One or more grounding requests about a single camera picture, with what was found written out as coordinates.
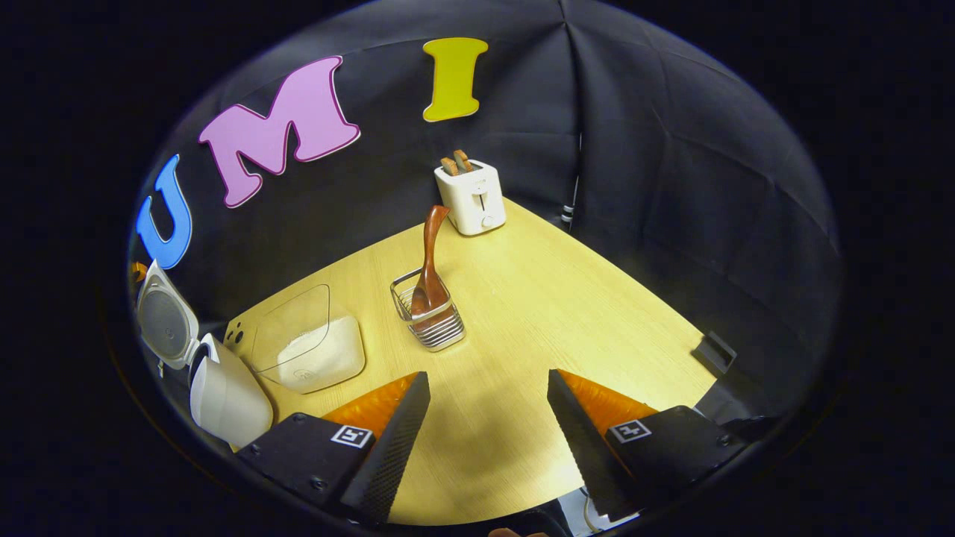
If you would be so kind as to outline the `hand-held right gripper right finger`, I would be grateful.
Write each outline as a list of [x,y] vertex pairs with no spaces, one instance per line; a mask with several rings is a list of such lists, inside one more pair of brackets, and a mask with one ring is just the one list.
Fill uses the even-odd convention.
[[749,445],[686,406],[663,411],[552,369],[547,401],[600,515],[617,521],[689,492]]

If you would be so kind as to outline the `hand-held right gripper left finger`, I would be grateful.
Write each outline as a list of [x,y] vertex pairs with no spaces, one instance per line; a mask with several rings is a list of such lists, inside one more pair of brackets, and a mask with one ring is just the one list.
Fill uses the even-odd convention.
[[430,404],[415,371],[314,417],[294,412],[237,456],[317,509],[384,524]]

